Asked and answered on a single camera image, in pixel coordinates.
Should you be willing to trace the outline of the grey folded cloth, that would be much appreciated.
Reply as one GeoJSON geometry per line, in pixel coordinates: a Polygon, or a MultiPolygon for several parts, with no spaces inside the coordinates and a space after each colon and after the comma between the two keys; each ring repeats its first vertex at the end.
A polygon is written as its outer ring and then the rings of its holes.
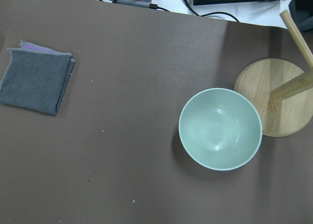
{"type": "Polygon", "coordinates": [[[10,62],[0,81],[0,102],[57,115],[75,65],[72,54],[30,42],[8,51],[10,62]]]}

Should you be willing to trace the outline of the mint green bowl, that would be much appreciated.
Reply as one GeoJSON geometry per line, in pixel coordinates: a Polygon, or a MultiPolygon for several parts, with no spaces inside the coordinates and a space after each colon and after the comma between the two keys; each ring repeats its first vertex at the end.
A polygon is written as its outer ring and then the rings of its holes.
{"type": "Polygon", "coordinates": [[[203,90],[191,97],[178,123],[187,154],[216,171],[234,170],[250,162],[260,148],[262,130],[253,104],[224,88],[203,90]]]}

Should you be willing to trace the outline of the wooden mug tree stand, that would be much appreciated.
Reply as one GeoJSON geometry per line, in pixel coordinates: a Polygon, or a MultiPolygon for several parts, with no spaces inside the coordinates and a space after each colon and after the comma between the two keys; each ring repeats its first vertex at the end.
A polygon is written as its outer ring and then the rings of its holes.
{"type": "Polygon", "coordinates": [[[257,109],[267,136],[292,135],[313,116],[313,71],[304,72],[283,59],[251,63],[238,76],[234,90],[257,109]]]}

